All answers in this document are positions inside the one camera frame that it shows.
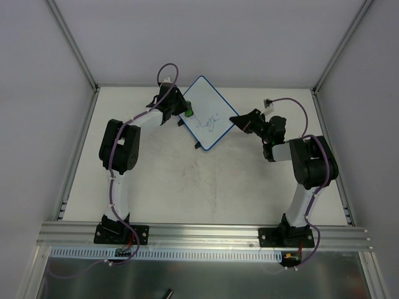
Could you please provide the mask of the green whiteboard eraser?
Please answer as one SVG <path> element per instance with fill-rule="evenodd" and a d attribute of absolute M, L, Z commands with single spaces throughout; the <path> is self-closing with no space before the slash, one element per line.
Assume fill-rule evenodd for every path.
<path fill-rule="evenodd" d="M 191 117 L 193 114 L 194 114 L 194 113 L 193 113 L 193 109 L 192 109 L 191 107 L 188 107 L 188 109 L 184 112 L 184 116 L 185 116 L 186 118 Z"/>

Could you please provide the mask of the blue framed whiteboard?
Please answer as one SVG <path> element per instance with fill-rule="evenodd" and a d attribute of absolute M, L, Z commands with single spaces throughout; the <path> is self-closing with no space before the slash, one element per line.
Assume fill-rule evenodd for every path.
<path fill-rule="evenodd" d="M 184 92 L 191 103 L 193 115 L 180 114 L 180 119 L 200 147 L 208 151 L 226 135 L 234 124 L 230 121 L 239 113 L 203 75 L 200 75 Z"/>

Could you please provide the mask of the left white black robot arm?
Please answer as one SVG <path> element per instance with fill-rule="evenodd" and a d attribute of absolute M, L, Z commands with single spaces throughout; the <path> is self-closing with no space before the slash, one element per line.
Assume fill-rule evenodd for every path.
<path fill-rule="evenodd" d="M 111 119 L 107 123 L 99 150 L 99 158 L 109 173 L 108 207 L 96 227 L 96 244 L 126 244 L 139 240 L 136 230 L 129 225 L 130 171 L 138 161 L 140 137 L 177 116 L 191 110 L 180 89 L 173 83 L 159 83 L 160 91 L 147 109 L 126 122 Z"/>

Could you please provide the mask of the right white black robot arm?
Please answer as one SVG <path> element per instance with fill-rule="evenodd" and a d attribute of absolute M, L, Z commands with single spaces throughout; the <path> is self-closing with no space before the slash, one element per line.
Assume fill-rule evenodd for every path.
<path fill-rule="evenodd" d="M 286 119 L 270 120 L 257 109 L 229 120 L 241 131 L 254 133 L 262 140 L 263 154 L 269 162 L 291 161 L 296 191 L 287 212 L 273 229 L 258 229 L 262 248 L 314 248 L 315 241 L 309 216 L 316 195 L 339 174 L 337 162 L 323 136 L 308 136 L 286 141 Z"/>

